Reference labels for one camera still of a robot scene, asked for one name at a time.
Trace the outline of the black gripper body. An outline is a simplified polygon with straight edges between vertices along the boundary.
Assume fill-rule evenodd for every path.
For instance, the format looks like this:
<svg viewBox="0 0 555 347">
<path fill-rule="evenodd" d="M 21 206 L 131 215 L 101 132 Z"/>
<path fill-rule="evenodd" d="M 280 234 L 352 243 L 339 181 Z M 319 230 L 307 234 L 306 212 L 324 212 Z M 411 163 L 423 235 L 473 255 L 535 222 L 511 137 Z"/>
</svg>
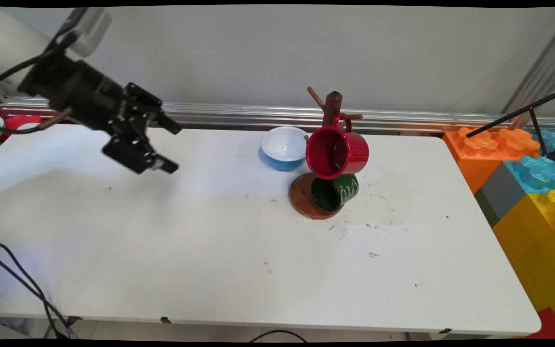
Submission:
<svg viewBox="0 0 555 347">
<path fill-rule="evenodd" d="M 130 127 L 118 119 L 128 96 L 121 85 L 82 60 L 63 52 L 35 63 L 18 86 L 21 93 L 48 100 L 58 112 L 70 108 L 75 122 L 108 134 L 128 134 Z"/>
</svg>

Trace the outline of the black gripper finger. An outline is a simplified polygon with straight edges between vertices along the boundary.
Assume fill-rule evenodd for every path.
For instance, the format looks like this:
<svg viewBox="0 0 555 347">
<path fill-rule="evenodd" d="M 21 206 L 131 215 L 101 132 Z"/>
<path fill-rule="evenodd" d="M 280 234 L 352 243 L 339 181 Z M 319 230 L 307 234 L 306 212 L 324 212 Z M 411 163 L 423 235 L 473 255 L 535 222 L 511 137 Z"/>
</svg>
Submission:
<svg viewBox="0 0 555 347">
<path fill-rule="evenodd" d="M 167 116 L 162 108 L 162 101 L 152 93 L 130 82 L 124 88 L 128 105 L 133 112 L 146 116 L 147 121 L 156 122 L 161 128 L 176 135 L 182 127 Z"/>
<path fill-rule="evenodd" d="M 102 147 L 102 153 L 136 174 L 145 171 L 173 174 L 179 169 L 179 164 L 159 154 L 152 147 L 147 127 L 137 127 L 131 133 L 111 136 Z"/>
</svg>

